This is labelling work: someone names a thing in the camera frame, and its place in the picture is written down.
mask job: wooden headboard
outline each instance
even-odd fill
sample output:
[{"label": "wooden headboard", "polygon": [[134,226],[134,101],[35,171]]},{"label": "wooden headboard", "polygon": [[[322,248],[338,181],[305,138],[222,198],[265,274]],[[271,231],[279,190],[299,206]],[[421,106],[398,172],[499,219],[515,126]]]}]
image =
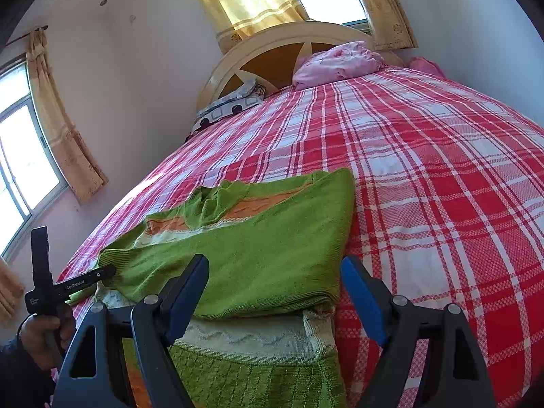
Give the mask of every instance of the wooden headboard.
[{"label": "wooden headboard", "polygon": [[[229,94],[251,78],[266,88],[266,96],[291,84],[298,58],[352,41],[365,41],[374,50],[369,35],[341,24],[295,21],[258,32],[233,47],[219,61],[200,92],[197,109]],[[380,52],[388,64],[403,66],[392,52]]]}]

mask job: sweater sleeve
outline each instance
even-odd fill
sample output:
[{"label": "sweater sleeve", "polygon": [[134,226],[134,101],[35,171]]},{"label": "sweater sleeve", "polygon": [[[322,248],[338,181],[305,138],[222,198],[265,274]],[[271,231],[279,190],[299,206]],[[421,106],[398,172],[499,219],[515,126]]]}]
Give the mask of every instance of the sweater sleeve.
[{"label": "sweater sleeve", "polygon": [[18,337],[0,348],[0,405],[44,408],[54,389],[50,372],[36,365]]}]

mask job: checkered blanket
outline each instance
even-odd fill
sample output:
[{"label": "checkered blanket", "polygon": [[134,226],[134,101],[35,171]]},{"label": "checkered blanket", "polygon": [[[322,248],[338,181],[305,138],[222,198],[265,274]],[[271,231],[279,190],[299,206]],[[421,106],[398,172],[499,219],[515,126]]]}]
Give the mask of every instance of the checkered blanket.
[{"label": "checkered blanket", "polygon": [[[544,365],[544,130],[494,99],[414,70],[286,89],[209,127],[108,214],[61,279],[86,271],[101,248],[195,186],[339,167],[356,180],[346,252],[393,294],[434,308],[457,302],[499,406],[512,406]],[[76,308],[78,320],[89,305]],[[354,406],[379,348],[345,291],[336,342]],[[424,357],[420,342],[400,406],[411,406]]]}]

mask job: orange stripe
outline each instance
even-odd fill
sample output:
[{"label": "orange stripe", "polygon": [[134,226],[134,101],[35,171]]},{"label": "orange stripe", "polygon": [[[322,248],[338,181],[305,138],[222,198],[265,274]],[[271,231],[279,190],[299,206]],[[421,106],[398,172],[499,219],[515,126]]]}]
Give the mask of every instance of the orange stripe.
[{"label": "orange stripe", "polygon": [[175,216],[167,220],[149,220],[146,233],[149,235],[155,235],[157,233],[166,232],[170,230],[172,232],[181,232],[188,230],[187,224],[183,216]]},{"label": "orange stripe", "polygon": [[[225,213],[220,221],[226,219],[252,218],[253,216],[258,215],[259,213],[268,210],[270,207],[273,207],[274,205],[279,204],[280,202],[293,196],[295,193],[298,193],[306,187],[307,185],[305,184],[297,189],[276,193],[272,196],[241,199],[234,207]],[[185,219],[183,216],[175,216],[167,220],[148,220],[146,233],[148,235],[156,235],[166,231],[182,232],[184,230],[189,230],[189,227],[185,223]]]},{"label": "orange stripe", "polygon": [[145,386],[141,371],[138,365],[127,365],[127,372],[129,374],[129,382],[131,383],[132,394],[138,408],[153,408],[151,399],[149,397],[148,389]]},{"label": "orange stripe", "polygon": [[281,192],[267,196],[264,198],[246,198],[242,199],[232,209],[230,209],[222,219],[240,219],[251,218],[259,213],[268,210],[273,205],[279,204],[287,198],[293,196],[295,193],[301,191],[303,187],[290,190],[288,192]]}]

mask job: white wall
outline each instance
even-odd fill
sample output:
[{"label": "white wall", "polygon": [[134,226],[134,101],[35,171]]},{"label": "white wall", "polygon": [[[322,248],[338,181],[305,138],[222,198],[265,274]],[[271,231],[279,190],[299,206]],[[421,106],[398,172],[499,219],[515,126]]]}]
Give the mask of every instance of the white wall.
[{"label": "white wall", "polygon": [[171,153],[190,132],[198,93],[222,57],[211,24],[198,0],[116,0],[107,17],[156,145]]},{"label": "white wall", "polygon": [[[35,226],[48,226],[57,277],[111,208],[192,127],[197,95],[222,54],[198,0],[36,0],[12,37],[49,24],[53,76],[68,114],[109,178],[89,203],[65,191]],[[0,63],[24,50],[7,48]],[[7,260],[32,289],[30,240]],[[21,304],[0,342],[26,316]]]},{"label": "white wall", "polygon": [[[154,150],[154,137],[148,136],[151,121],[105,25],[92,19],[79,25],[51,19],[49,23],[53,76],[66,110],[109,177],[109,184],[85,205],[67,190],[36,222],[48,227],[50,267],[56,278],[110,209],[165,155]],[[27,290],[32,289],[28,236],[7,261]],[[9,339],[25,316],[21,303],[13,322],[0,328],[0,341]]]},{"label": "white wall", "polygon": [[448,77],[544,125],[544,42],[516,0],[400,0],[419,48]]}]

